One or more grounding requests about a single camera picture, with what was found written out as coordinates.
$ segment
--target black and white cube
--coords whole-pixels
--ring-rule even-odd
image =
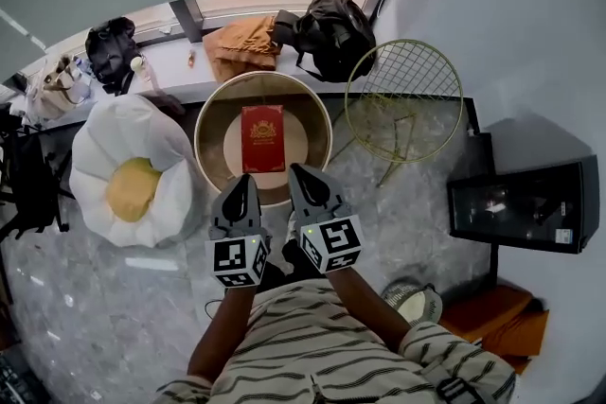
[[[210,270],[226,288],[260,283],[269,252],[261,236],[229,237],[206,242]]]
[[[355,264],[364,244],[358,216],[301,227],[299,247],[321,273]]]

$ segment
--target black cable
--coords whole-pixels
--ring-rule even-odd
[[[210,300],[210,301],[206,302],[206,304],[205,304],[205,313],[206,313],[206,315],[208,316],[208,318],[210,320],[212,320],[212,317],[210,316],[210,313],[208,313],[208,305],[210,305],[211,303],[222,302],[222,301],[223,300],[215,299],[215,300]]]

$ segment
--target black backpack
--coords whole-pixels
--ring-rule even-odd
[[[133,40],[134,22],[117,17],[93,27],[86,38],[86,55],[107,93],[126,93],[133,78],[131,61],[139,52]]]
[[[294,47],[299,53],[298,67],[305,53],[312,54],[321,74],[305,71],[327,82],[347,82],[358,61],[377,45],[370,23],[352,0],[312,0],[301,18],[281,10],[272,41]],[[353,79],[367,75],[374,62],[373,53],[364,59]]]

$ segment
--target person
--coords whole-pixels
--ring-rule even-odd
[[[411,328],[353,268],[322,275],[294,240],[282,253],[294,272],[267,263],[258,288],[229,289],[187,376],[154,404],[428,404],[448,378],[482,398],[454,404],[509,402],[515,373],[500,358],[440,325]]]

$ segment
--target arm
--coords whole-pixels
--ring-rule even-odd
[[[439,362],[450,376],[462,378],[499,404],[511,399],[515,385],[513,368],[440,325],[429,322],[416,325],[402,341],[398,353],[423,367]]]
[[[228,290],[191,355],[187,374],[214,382],[246,334],[257,287]]]
[[[392,352],[410,330],[410,325],[366,283],[353,268],[327,272],[332,287],[349,314],[375,332]]]

